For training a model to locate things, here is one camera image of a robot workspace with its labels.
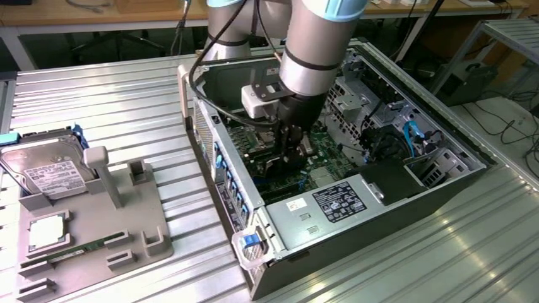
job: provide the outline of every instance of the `white sticker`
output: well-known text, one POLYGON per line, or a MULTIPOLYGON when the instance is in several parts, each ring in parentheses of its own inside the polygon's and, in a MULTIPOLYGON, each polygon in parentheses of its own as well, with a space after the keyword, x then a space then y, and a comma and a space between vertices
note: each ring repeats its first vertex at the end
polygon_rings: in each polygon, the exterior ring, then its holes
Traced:
POLYGON ((26 169, 24 173, 44 194, 58 194, 70 189, 84 187, 84 179, 73 161, 26 169))
POLYGON ((265 70, 265 75, 270 76, 272 74, 277 74, 278 73, 278 68, 268 68, 265 70))
POLYGON ((286 202, 289 211, 298 210, 301 207, 306 206, 305 199, 300 198, 293 201, 286 202))

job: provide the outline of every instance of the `motherboard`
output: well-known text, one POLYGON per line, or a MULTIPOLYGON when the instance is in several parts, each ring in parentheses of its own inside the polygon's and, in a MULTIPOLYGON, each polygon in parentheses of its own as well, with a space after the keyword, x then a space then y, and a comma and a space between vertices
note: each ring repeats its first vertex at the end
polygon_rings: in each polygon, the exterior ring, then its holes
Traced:
POLYGON ((277 177, 258 175, 257 167, 264 163, 264 155, 273 150, 273 132, 258 132, 253 127, 229 128, 233 145, 240 152, 252 181, 266 204, 281 201, 305 191, 310 191, 344 178, 354 164, 345 157, 338 145, 322 128, 314 127, 309 134, 312 156, 301 169, 277 177))

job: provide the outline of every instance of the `barcode sticker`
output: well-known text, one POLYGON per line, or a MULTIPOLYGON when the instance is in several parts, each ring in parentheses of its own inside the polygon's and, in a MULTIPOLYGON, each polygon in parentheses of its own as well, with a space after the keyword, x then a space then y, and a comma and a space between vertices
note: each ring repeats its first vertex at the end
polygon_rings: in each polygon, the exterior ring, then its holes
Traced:
POLYGON ((84 179, 73 161, 65 161, 24 170, 24 173, 41 193, 58 194, 70 189, 84 187, 84 179))

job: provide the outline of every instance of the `hard drive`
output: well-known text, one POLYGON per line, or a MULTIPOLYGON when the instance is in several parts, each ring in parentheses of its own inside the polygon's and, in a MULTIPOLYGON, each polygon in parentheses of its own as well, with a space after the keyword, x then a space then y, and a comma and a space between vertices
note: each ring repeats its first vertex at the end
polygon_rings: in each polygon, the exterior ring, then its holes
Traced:
POLYGON ((60 199, 85 191, 85 182, 97 175, 84 165, 82 144, 81 133, 69 128, 0 136, 0 165, 25 194, 60 199))

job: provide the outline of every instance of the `label sticker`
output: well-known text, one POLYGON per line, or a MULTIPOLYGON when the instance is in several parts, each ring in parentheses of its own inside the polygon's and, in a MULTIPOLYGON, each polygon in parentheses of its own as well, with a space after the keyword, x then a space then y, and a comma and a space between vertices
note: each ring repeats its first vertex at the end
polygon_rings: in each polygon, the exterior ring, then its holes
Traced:
POLYGON ((265 75, 270 76, 272 74, 277 74, 278 73, 278 68, 268 68, 265 70, 265 75))
POLYGON ((325 218, 328 218, 332 223, 366 209, 348 182, 325 188, 322 191, 313 193, 312 196, 321 208, 325 218))
POLYGON ((300 198, 300 199, 286 202, 286 206, 288 206, 289 211, 294 211, 294 210, 298 210, 301 207, 305 207, 306 202, 302 198, 300 198))
POLYGON ((65 161, 24 170, 25 175, 44 194, 58 194, 84 187, 84 179, 73 161, 65 161))

